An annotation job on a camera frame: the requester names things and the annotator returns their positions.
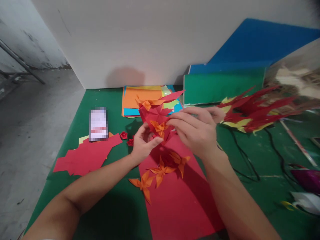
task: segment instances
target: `white wall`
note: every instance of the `white wall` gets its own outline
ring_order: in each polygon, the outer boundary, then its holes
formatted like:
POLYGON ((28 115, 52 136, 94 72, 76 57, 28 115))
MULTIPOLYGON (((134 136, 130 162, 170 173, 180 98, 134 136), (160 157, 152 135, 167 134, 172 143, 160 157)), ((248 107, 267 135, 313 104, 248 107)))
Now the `white wall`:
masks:
MULTIPOLYGON (((43 69, 68 64, 30 0, 0 0, 0 39, 29 66, 43 69)), ((23 68, 0 49, 0 69, 23 68)))
POLYGON ((32 0, 84 88, 172 84, 247 17, 319 28, 307 0, 32 0))

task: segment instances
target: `gray floor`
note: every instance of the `gray floor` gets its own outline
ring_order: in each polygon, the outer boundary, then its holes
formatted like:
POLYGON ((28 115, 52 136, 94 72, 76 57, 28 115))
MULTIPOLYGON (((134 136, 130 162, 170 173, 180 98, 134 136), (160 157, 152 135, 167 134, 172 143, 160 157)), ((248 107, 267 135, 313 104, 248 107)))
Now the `gray floor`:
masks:
POLYGON ((27 226, 85 92, 72 70, 37 73, 46 85, 24 83, 0 102, 0 238, 5 240, 16 240, 27 226))

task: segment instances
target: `stack of colored paper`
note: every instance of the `stack of colored paper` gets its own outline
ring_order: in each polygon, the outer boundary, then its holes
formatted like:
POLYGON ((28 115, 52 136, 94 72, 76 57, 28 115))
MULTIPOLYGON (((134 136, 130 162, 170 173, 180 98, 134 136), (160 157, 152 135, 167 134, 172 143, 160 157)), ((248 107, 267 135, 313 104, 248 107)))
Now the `stack of colored paper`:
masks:
MULTIPOLYGON (((122 116, 127 118, 140 116, 139 105, 136 102, 137 96, 141 100, 158 100, 159 98, 167 96, 172 92, 175 92, 172 85, 139 87, 125 86, 122 93, 122 116)), ((179 112, 182 109, 179 99, 170 103, 165 103, 164 107, 173 109, 173 111, 169 114, 179 112)))

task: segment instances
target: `green cloth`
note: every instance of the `green cloth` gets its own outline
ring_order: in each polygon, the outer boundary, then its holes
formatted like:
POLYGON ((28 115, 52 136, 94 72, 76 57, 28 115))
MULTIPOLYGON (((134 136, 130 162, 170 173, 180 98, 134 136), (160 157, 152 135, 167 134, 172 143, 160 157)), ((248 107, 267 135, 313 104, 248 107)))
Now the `green cloth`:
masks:
MULTIPOLYGON (((89 112, 94 107, 106 106, 109 110, 109 131, 113 134, 126 131, 129 138, 136 133, 142 121, 140 118, 127 119, 121 116, 122 89, 90 89, 86 90, 74 117, 66 138, 57 157, 64 157, 69 149, 78 147, 78 139, 88 135, 89 112)), ((304 113, 295 116, 303 119, 303 123, 287 122, 293 134, 302 145, 312 153, 315 161, 320 164, 320 149, 310 140, 310 137, 320 136, 320 128, 317 116, 312 113, 304 113)), ((270 129, 279 152, 287 163, 297 163, 312 168, 311 164, 294 144, 280 123, 270 129)), ((280 169, 280 159, 270 145, 270 139, 265 131, 253 134, 235 132, 239 145, 248 154, 257 172, 261 176, 261 182, 250 182, 240 176, 244 186, 261 207, 270 222, 283 239, 310 239, 314 224, 317 219, 314 216, 300 211, 289 211, 280 202, 292 202, 289 191, 295 191, 283 177, 280 169)), ((218 142, 228 154, 234 168, 242 173, 254 177, 249 170, 244 158, 241 156, 230 131, 222 126, 217 126, 218 142)), ((126 140, 114 147, 104 165, 112 163, 132 151, 126 140)), ((204 171, 202 162, 198 162, 204 171)), ((54 166, 47 177, 46 184, 32 214, 27 230, 39 216, 51 199, 61 192, 79 176, 69 176, 64 172, 53 173, 54 166)), ((128 178, 139 178, 138 168, 134 168, 122 179, 96 206, 80 219, 74 239, 152 239, 148 214, 142 192, 132 186, 128 178)), ((225 231, 203 239, 223 238, 225 231)))
POLYGON ((184 105, 221 102, 254 87, 247 95, 262 89, 265 68, 212 74, 184 75, 184 105))

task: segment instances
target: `left hand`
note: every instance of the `left hand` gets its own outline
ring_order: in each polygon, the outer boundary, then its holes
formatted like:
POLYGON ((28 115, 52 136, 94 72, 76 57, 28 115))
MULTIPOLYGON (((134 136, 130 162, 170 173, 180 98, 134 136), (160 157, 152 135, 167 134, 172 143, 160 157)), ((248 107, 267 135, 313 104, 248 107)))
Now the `left hand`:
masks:
POLYGON ((146 122, 143 123, 143 125, 134 135, 133 150, 130 155, 137 165, 140 164, 150 154, 152 149, 154 149, 163 141, 161 137, 155 137, 149 141, 152 135, 153 133, 150 132, 150 128, 146 122))

